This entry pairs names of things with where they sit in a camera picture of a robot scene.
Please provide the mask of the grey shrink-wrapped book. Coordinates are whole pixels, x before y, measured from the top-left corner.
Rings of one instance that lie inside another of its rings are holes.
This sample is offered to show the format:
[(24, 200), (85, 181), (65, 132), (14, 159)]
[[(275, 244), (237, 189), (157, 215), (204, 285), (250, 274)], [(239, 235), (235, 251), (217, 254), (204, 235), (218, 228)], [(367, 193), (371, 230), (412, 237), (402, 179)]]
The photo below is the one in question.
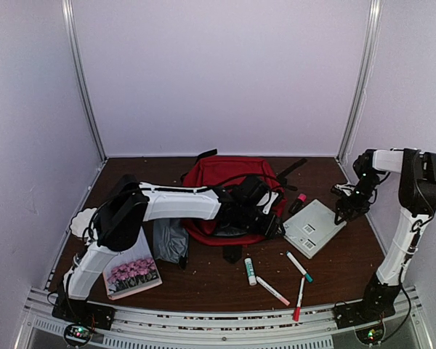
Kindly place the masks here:
[(335, 213), (315, 199), (283, 223), (284, 238), (312, 259), (346, 224), (336, 224)]

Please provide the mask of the red backpack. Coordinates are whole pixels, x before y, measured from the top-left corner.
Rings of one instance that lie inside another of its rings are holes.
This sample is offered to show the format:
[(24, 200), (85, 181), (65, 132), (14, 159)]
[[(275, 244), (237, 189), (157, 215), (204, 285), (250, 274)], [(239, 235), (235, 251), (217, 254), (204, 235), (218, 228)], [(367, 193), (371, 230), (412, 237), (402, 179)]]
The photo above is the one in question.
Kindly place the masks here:
[(283, 197), (283, 201), (276, 208), (282, 218), (287, 203), (285, 190), (297, 190), (296, 187), (288, 184), (287, 176), (306, 162), (306, 159), (300, 159), (280, 174), (276, 174), (267, 160), (263, 158), (219, 156), (217, 150), (200, 154), (194, 167), (182, 176), (182, 185), (189, 188), (202, 186), (215, 188), (232, 201), (216, 218), (212, 220), (182, 219), (182, 227), (196, 241), (207, 246), (220, 247), (223, 258), (228, 263), (236, 263), (242, 258), (243, 248), (246, 245), (258, 244), (273, 238), (250, 234), (235, 226), (236, 217), (241, 214), (243, 205), (235, 199), (233, 189), (240, 185), (247, 176), (259, 177), (270, 186), (271, 190)]

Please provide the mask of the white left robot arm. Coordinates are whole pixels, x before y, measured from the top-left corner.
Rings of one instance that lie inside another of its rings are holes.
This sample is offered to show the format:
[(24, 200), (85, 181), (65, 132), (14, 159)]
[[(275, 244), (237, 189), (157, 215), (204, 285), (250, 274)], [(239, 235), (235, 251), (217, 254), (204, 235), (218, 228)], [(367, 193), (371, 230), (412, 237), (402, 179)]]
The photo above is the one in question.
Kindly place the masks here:
[(166, 218), (216, 220), (272, 238), (280, 231), (274, 208), (283, 193), (263, 178), (261, 174), (248, 174), (241, 184), (226, 189), (220, 185), (160, 186), (123, 177), (114, 196), (97, 208), (80, 211), (71, 220), (71, 233), (85, 242), (86, 249), (75, 258), (58, 286), (63, 313), (75, 323), (88, 319), (90, 308), (83, 301), (108, 263), (134, 246), (144, 222)]

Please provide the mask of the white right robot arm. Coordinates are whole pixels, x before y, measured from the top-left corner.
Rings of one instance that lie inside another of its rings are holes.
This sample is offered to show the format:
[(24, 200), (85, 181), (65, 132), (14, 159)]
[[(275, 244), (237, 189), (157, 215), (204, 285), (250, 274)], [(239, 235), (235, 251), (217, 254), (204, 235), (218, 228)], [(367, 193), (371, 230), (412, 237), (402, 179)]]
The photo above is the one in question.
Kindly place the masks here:
[(411, 148), (368, 149), (354, 161), (353, 169), (357, 184), (336, 184), (331, 189), (338, 196), (337, 225), (365, 215), (376, 200), (378, 186), (392, 173), (400, 176), (400, 215), (392, 246), (358, 305), (358, 315), (373, 321), (392, 308), (421, 236), (435, 216), (436, 153)]

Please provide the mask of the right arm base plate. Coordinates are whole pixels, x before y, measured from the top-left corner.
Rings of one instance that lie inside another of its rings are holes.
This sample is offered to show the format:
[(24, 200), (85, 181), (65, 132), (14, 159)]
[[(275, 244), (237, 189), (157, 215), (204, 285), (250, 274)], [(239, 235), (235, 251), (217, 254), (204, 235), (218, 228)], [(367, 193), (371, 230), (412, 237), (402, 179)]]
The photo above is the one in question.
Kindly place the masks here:
[(378, 322), (383, 318), (395, 315), (394, 305), (382, 305), (374, 302), (356, 301), (336, 304), (333, 308), (334, 319), (338, 329), (360, 326), (370, 322)]

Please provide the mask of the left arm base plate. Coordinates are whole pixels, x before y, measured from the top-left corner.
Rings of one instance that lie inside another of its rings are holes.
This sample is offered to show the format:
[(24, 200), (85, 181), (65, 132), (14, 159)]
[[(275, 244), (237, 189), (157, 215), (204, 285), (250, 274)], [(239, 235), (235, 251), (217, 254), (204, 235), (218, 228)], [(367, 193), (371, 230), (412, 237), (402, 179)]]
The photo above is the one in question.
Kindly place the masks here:
[(115, 308), (63, 298), (58, 298), (52, 310), (52, 316), (55, 318), (103, 330), (111, 329), (114, 315)]

